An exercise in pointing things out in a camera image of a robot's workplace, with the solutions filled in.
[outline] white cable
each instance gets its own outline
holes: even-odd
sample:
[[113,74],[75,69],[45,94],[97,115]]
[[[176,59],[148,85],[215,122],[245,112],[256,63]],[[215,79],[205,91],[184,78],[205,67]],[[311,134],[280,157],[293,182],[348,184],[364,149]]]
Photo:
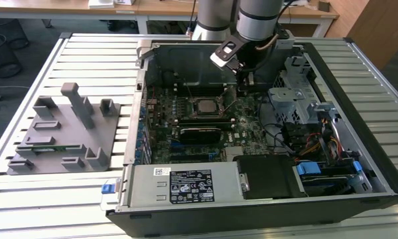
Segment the white cable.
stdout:
[[25,89],[29,89],[28,86],[0,86],[0,88],[25,88]]

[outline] circuit board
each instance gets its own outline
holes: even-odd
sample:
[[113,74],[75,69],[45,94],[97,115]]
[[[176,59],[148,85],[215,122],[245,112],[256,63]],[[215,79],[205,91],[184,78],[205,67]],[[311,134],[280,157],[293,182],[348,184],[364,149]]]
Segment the circuit board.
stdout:
[[[173,89],[159,87],[152,92],[148,108],[153,164],[232,161],[233,151],[236,155],[269,154],[265,132],[256,116],[259,95],[237,97],[235,87],[225,88],[220,98],[185,97]],[[219,108],[221,113],[224,110],[223,114],[209,116],[215,117],[215,121],[211,119],[208,121],[212,122],[207,123],[208,128],[221,128],[220,140],[215,144],[185,145],[180,142],[180,130],[188,127],[181,124],[183,119],[189,121],[189,127],[205,127],[203,123],[196,123],[201,115],[193,114],[195,104],[201,100],[208,105],[211,101],[216,102],[216,106],[211,104],[208,108],[208,105],[199,106],[204,112],[211,113]]]

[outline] gray plastic stand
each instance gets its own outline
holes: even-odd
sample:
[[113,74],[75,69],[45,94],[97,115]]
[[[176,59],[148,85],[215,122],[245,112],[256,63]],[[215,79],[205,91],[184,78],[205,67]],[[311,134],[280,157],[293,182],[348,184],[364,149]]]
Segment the gray plastic stand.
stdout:
[[8,164],[9,175],[96,172],[109,168],[121,106],[112,99],[91,104],[77,93],[76,83],[65,83],[63,95],[72,105],[56,105],[40,97],[27,136]]

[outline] green circuit board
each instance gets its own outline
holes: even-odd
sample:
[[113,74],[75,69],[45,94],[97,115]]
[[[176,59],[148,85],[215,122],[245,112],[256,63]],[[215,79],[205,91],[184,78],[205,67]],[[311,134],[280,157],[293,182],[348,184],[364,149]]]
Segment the green circuit board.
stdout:
[[241,147],[244,155],[269,154],[265,133],[257,121],[256,111],[259,107],[257,95],[237,97],[236,91],[228,89],[221,100],[224,107],[224,118],[231,120],[231,128],[221,130],[220,141],[216,144],[183,145],[179,141],[181,127],[175,120],[188,119],[192,114],[189,97],[177,97],[168,89],[155,88],[159,100],[152,100],[149,105],[151,135],[152,135],[152,163],[188,163],[192,160],[175,161],[173,156],[208,155],[209,162],[227,161],[225,149]]

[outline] power supply label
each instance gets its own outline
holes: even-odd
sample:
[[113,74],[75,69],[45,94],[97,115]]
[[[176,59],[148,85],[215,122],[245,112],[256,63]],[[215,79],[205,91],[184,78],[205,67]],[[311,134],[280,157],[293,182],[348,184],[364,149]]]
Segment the power supply label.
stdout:
[[171,172],[171,203],[213,202],[211,170]]

